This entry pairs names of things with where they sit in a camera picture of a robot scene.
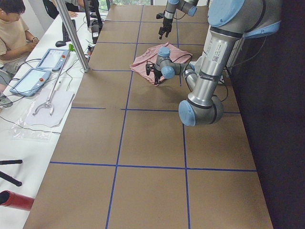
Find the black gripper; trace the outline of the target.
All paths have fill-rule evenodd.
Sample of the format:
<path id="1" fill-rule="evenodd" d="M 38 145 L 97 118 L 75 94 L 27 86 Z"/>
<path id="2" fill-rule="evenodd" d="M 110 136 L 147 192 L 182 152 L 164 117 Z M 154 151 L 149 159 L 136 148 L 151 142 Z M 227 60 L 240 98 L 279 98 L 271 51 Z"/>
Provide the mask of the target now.
<path id="1" fill-rule="evenodd" d="M 163 18 L 163 26 L 160 27 L 160 30 L 158 32 L 160 40 L 163 38 L 164 33 L 165 33 L 165 37 L 168 38 L 168 36 L 172 30 L 172 22 L 173 22 L 173 19 L 168 19 L 166 17 Z"/>
<path id="2" fill-rule="evenodd" d="M 153 69 L 153 72 L 154 72 L 154 85 L 162 83 L 163 80 L 162 72 L 157 70 L 156 68 Z"/>

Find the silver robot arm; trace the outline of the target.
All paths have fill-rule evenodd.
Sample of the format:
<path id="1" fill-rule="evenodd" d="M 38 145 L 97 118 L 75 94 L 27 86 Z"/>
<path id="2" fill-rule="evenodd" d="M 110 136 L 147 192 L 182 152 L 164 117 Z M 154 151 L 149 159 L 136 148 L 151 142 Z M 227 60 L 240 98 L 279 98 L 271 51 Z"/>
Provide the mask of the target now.
<path id="1" fill-rule="evenodd" d="M 158 51 L 155 63 L 146 65 L 147 74 L 154 72 L 155 84 L 161 77 L 184 75 L 191 91 L 179 103 L 179 117 L 184 125 L 209 125 L 221 119 L 224 108 L 214 91 L 236 41 L 277 32 L 281 10 L 280 0 L 214 0 L 207 15 L 211 39 L 199 72 L 191 64 L 174 63 L 167 47 Z"/>
<path id="2" fill-rule="evenodd" d="M 194 16 L 197 11 L 197 0 L 168 0 L 164 12 L 158 13 L 156 19 L 163 19 L 163 25 L 159 28 L 159 39 L 163 35 L 167 38 L 172 30 L 172 23 L 177 10 L 189 15 Z"/>

